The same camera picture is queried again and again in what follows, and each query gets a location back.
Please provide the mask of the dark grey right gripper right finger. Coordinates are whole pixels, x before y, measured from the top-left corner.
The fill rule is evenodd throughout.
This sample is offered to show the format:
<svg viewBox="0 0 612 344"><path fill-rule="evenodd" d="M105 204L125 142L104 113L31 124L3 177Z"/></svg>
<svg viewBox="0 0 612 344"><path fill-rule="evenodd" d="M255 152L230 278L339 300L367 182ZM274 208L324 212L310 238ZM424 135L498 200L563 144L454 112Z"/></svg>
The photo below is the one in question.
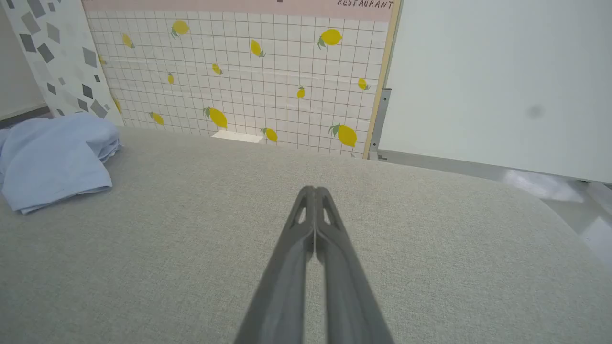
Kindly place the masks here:
<svg viewBox="0 0 612 344"><path fill-rule="evenodd" d="M315 189L315 212L315 252L324 267L328 344L393 344L328 189Z"/></svg>

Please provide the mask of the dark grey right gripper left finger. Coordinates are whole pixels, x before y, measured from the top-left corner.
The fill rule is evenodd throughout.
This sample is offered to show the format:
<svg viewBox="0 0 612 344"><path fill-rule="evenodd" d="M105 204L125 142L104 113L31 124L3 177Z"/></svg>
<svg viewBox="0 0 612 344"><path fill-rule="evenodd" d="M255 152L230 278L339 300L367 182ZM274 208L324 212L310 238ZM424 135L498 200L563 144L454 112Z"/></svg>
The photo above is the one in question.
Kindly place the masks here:
<svg viewBox="0 0 612 344"><path fill-rule="evenodd" d="M315 188L302 188L247 308L236 344L301 344L306 264L314 250Z"/></svg>

